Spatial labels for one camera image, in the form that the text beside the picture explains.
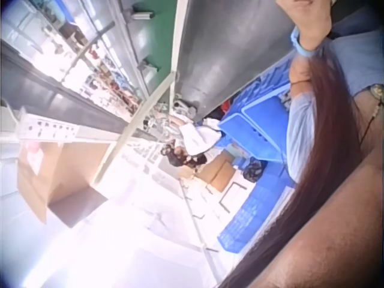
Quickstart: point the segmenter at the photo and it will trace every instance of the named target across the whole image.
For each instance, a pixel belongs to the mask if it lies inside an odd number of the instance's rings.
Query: white shirt
[[[217,130],[218,120],[206,119],[203,123],[204,125],[198,127],[192,123],[180,126],[185,150],[191,156],[206,152],[221,138],[221,132]]]

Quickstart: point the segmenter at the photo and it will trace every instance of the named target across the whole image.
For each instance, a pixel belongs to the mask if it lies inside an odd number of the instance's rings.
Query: woman
[[[174,140],[166,144],[160,151],[161,155],[167,156],[172,166],[188,166],[191,169],[197,170],[201,165],[207,163],[207,158],[204,154],[191,157],[183,147],[175,147],[175,143],[176,141]]]
[[[214,147],[224,134],[218,127],[219,120],[207,118],[203,120],[203,125],[197,126],[187,118],[181,119],[173,115],[167,115],[167,118],[181,133],[181,139],[175,139],[163,148],[162,154],[168,156],[171,165],[180,166],[177,158],[181,163],[188,162],[183,165],[196,168],[211,162],[223,150]]]
[[[299,31],[287,140],[298,185],[220,287],[383,287],[382,92],[372,88],[384,84],[382,32],[346,25],[324,51],[330,0],[277,4]]]

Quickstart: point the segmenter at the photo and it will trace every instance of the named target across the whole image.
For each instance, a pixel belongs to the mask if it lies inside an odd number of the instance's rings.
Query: blue wristband
[[[293,46],[296,48],[298,53],[304,57],[312,57],[316,54],[316,51],[308,51],[305,50],[299,43],[299,29],[297,26],[293,29],[291,35],[290,35],[290,40],[292,41]]]

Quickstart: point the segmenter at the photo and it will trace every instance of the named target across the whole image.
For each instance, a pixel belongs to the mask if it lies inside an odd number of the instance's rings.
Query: white label
[[[43,162],[43,157],[44,153],[41,149],[39,149],[36,153],[28,152],[26,155],[26,159],[36,176],[40,171],[40,166],[41,162]]]

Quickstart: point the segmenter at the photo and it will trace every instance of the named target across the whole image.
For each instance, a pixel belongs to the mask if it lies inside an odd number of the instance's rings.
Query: long brown hair
[[[248,287],[362,160],[353,100],[337,61],[329,52],[311,58],[310,72],[317,115],[301,180],[287,208],[220,288]]]

